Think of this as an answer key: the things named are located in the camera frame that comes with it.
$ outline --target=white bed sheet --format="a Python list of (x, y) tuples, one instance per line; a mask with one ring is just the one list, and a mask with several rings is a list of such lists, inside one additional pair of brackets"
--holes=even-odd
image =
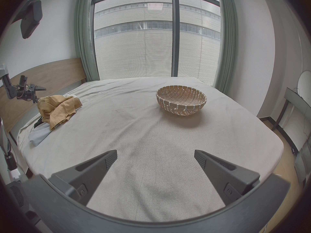
[[(181, 117), (162, 109), (156, 91), (167, 85), (199, 89), (207, 103)], [(83, 106), (37, 147), (28, 139), (33, 118), (18, 147), (34, 174), (52, 173), (117, 149), (118, 159), (88, 207), (138, 221), (200, 216), (224, 206), (195, 160), (199, 149), (260, 173), (265, 180), (278, 164), (282, 141), (258, 118), (195, 78), (129, 78), (87, 82), (72, 90)]]

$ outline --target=wooden floor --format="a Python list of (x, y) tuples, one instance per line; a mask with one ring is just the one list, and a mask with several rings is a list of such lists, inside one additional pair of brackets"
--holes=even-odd
[[(263, 123), (270, 129), (273, 126), (269, 121), (264, 121)], [(286, 195), (283, 203), (281, 204), (277, 212), (268, 222), (266, 230), (262, 229), (260, 233), (267, 233), (271, 231), (284, 218), (284, 216), (289, 212), (289, 210), (296, 202), (303, 189), (302, 184), (298, 183), (298, 177), (294, 168), (295, 156), (292, 154), (288, 142), (284, 139), (284, 137), (280, 134), (278, 130), (274, 130), (274, 133), (282, 140), (284, 144), (284, 152), (282, 158), (280, 160), (280, 163), (274, 170), (274, 173), (282, 176), (283, 179), (290, 182), (290, 190), (288, 191), (288, 194)]]

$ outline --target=curtain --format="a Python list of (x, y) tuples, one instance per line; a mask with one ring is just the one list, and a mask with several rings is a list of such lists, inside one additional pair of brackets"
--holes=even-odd
[(226, 94), (230, 83), (237, 43), (237, 20), (233, 0), (219, 0), (221, 13), (221, 39), (218, 68), (213, 87)]
[(77, 0), (74, 15), (74, 37), (76, 54), (81, 58), (87, 81), (99, 80), (92, 45), (91, 0)]

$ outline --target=headboard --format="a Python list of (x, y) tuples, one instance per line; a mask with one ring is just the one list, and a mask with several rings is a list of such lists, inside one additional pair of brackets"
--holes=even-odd
[[(46, 91), (37, 91), (37, 97), (53, 95), (72, 83), (81, 80), (85, 82), (85, 73), (80, 58), (59, 60), (28, 69), (10, 77), (11, 83), (17, 85), (20, 76), (28, 77), (27, 84), (36, 84), (45, 87)], [(0, 116), (7, 132), (29, 111), (35, 107), (32, 101), (8, 99), (4, 87), (0, 88)]]

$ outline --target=building facade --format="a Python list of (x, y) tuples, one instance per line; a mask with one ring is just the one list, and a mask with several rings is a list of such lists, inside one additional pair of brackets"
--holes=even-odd
[[(220, 7), (179, 0), (178, 76), (213, 85), (220, 51)], [(94, 45), (100, 79), (171, 76), (172, 0), (95, 4)]]

